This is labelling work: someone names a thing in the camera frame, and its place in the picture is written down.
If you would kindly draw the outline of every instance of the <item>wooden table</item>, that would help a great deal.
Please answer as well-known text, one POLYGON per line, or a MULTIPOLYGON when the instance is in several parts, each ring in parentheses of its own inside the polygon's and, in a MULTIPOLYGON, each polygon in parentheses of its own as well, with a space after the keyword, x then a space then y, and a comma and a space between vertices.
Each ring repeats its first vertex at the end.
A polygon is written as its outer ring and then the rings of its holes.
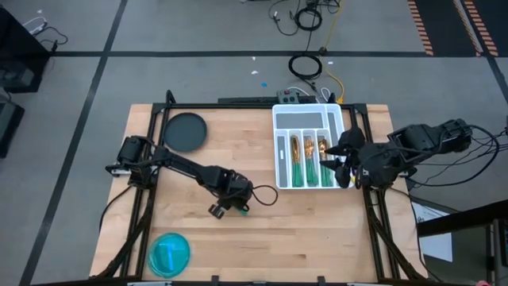
MULTIPOLYGON (((146 135, 151 109, 151 105, 132 105, 125 136, 146 135)), ((235 169, 255 186, 275 186, 271 110, 179 109, 172 110, 170 117, 182 112, 200 114, 209 130, 204 146, 185 157, 203 165, 235 169)), ((369 105, 368 114, 374 141, 387 141, 386 135, 392 131, 387 106, 369 105)), ((343 115, 344 127, 349 129, 350 115, 343 115)), ((161 118, 159 116, 156 130, 159 130, 161 118)), ((109 200, 125 189, 127 179, 124 176, 113 180, 109 200)), ((394 186, 406 190, 400 180, 394 186)), ((135 191, 129 192, 108 210, 91 275, 103 270, 124 243, 134 194, 135 191)), ((273 200, 269 189, 259 189, 257 194, 264 201, 273 200)), ((352 188, 281 191, 279 194, 279 201, 273 207, 264 207, 251 200, 247 217, 231 210, 218 220, 208 213, 208 208, 216 201, 208 191, 192 179, 163 169, 149 244, 168 232, 182 234, 188 239, 190 263, 173 280, 210 280, 212 275, 219 275, 221 281, 315 282, 317 276, 325 276, 327 282, 377 281, 361 191, 352 188)), ((418 259, 410 201, 394 191, 387 192, 386 201, 394 242, 416 270, 426 276, 418 259)), ((385 276, 389 277, 386 248, 383 241, 379 241, 385 276)), ((136 245, 131 273, 135 269, 137 251, 136 245)), ((145 266, 144 280, 158 279, 145 266)))

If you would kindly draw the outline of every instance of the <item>white paper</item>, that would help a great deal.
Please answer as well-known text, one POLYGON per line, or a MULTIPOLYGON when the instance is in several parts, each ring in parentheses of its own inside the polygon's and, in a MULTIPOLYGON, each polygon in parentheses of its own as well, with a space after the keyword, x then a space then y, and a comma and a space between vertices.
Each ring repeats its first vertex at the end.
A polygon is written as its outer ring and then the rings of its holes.
MULTIPOLYGON (((418 203, 412 203, 416 213, 417 222, 425 222, 448 215, 432 207, 425 207, 418 203)), ((438 234, 431 237, 420 238, 421 251, 425 255, 453 262, 452 234, 438 234)))

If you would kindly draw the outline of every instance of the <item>yellow cable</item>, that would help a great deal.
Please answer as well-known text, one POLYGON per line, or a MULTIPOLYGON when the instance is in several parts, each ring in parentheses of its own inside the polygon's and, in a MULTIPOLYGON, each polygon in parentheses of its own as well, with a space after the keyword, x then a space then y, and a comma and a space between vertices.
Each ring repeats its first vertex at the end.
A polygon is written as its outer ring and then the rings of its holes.
MULTIPOLYGON (((330 31, 328 32, 328 36, 326 37, 325 49, 328 47, 330 39, 332 38, 333 30, 335 29, 335 25, 337 23, 337 20, 339 19, 339 14, 341 14, 341 12, 342 12, 342 3, 343 2, 344 2, 344 0, 339 1, 339 3, 340 3, 339 10, 335 13, 335 17, 333 18, 332 27, 330 28, 330 31)), ((321 61, 321 65, 323 66, 323 69, 325 70, 326 74, 329 77, 331 77, 332 79, 334 79, 339 84, 339 86, 341 86, 341 96, 339 96, 339 98, 337 99, 337 103, 339 103, 339 104, 344 103, 344 96, 346 93, 345 89, 344 89, 344 84, 341 82, 340 79, 338 79, 335 75, 332 75, 332 73, 328 71, 328 68, 326 68, 326 66, 323 64, 322 61, 321 61)))

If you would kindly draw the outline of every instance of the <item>blue petri dish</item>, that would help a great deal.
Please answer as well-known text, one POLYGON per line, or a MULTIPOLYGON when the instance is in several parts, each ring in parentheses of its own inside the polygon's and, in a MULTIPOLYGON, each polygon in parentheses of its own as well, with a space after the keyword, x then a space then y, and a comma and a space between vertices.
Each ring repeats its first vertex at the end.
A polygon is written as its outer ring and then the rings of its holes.
POLYGON ((148 267, 153 274, 172 278, 179 275, 189 263, 191 248, 180 234, 169 233, 158 237, 148 252, 148 267))

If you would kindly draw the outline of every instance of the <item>black metal frame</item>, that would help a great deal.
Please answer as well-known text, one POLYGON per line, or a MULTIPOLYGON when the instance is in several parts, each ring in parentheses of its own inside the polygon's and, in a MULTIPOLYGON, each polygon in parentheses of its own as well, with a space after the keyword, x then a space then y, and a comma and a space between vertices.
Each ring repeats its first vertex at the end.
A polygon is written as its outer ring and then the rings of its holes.
MULTIPOLYGON (((162 133, 164 131, 165 123, 168 120, 169 112, 172 109, 271 109, 273 107, 273 102, 262 102, 262 103, 204 103, 204 104, 190 104, 190 103, 176 103, 175 99, 172 97, 171 93, 167 96, 166 103, 153 103, 152 104, 152 112, 150 117, 150 122, 148 126, 148 137, 153 139, 155 134, 157 117, 162 112, 163 120, 160 126, 160 135, 158 144, 162 144, 163 136, 162 133)), ((365 137, 368 141, 373 141, 372 132, 370 127, 370 122, 368 118, 368 110, 366 104, 344 104, 341 105, 342 110, 346 110, 349 112, 351 124, 352 126, 358 126, 359 122, 357 119, 357 115, 360 115, 362 118, 362 123, 364 126, 365 137)), ((144 214, 140 217, 140 206, 143 201, 144 190, 137 189, 136 196, 133 204, 133 211, 131 213, 131 219, 129 223, 129 233, 127 242, 121 247, 117 257, 120 257, 120 260, 112 261, 110 265, 106 268, 106 270, 100 273, 97 276, 91 277, 89 280, 80 280, 80 281, 68 281, 61 283, 52 283, 46 284, 47 286, 60 286, 60 285, 122 285, 125 286, 127 283, 132 282, 141 282, 144 270, 144 262, 146 258, 146 252, 148 248, 148 236, 152 221, 153 215, 153 207, 154 201, 156 197, 156 182, 158 180, 158 173, 154 175, 154 184, 153 187, 148 189, 148 200, 147 206, 144 210, 144 214), (131 260, 131 249, 134 245, 135 241, 138 239, 139 235, 141 235, 140 240, 140 251, 137 257, 136 271, 134 276, 129 276, 129 264, 131 260), (113 277, 115 272, 120 268, 119 277, 113 277)), ((390 221, 387 213, 387 206, 385 204, 383 193, 381 191, 377 191, 375 194, 377 195, 378 200, 378 208, 379 208, 379 218, 374 211, 374 207, 371 200, 371 191, 369 189, 363 190, 364 195, 364 204, 365 210, 368 218, 368 228, 369 228, 369 236, 371 239, 371 247, 372 254, 374 258, 375 271, 378 283, 383 284, 391 284, 396 286, 403 285, 413 285, 413 286, 458 286, 458 284, 446 284, 446 283, 437 283, 432 282, 430 280, 425 280, 423 276, 419 275, 415 272, 410 266, 409 262, 404 258, 400 250, 397 248, 396 244, 393 243, 391 238, 391 230, 390 230, 390 221), (379 248, 379 238, 378 235, 383 239, 383 241, 387 245, 387 254, 388 260, 390 262, 391 267, 391 278, 386 278, 383 270, 383 260, 381 255, 381 250, 379 248), (398 267, 400 267, 405 271, 406 275, 409 277, 409 280, 401 280, 400 273, 398 271, 398 267)), ((496 212, 486 211, 492 216, 499 215, 499 212, 502 210, 502 206, 508 204, 507 201, 499 202, 496 204, 496 212)), ((469 218, 471 215, 477 215, 478 212, 469 211, 465 212, 461 216, 462 219, 464 216, 469 218)), ((430 222, 423 222, 418 224, 418 229, 422 236, 435 234, 439 232, 443 232, 443 230, 450 231, 452 226, 455 226, 455 221, 453 219, 449 219, 450 217, 456 218, 456 215, 459 214, 451 214, 445 218, 435 219, 430 222)), ((255 282, 249 281, 238 281, 238 282, 219 282, 218 276, 212 276, 209 281, 172 281, 171 285, 174 286, 187 286, 187 285, 208 285, 218 286, 218 285, 227 285, 227 286, 245 286, 246 284, 257 284, 255 282)), ((323 276, 317 277, 317 283, 309 283, 309 282, 262 282, 263 285, 273 285, 273 286, 286 286, 286 285, 298 285, 298 286, 345 286, 348 283, 327 283, 325 282, 325 278, 323 276)))

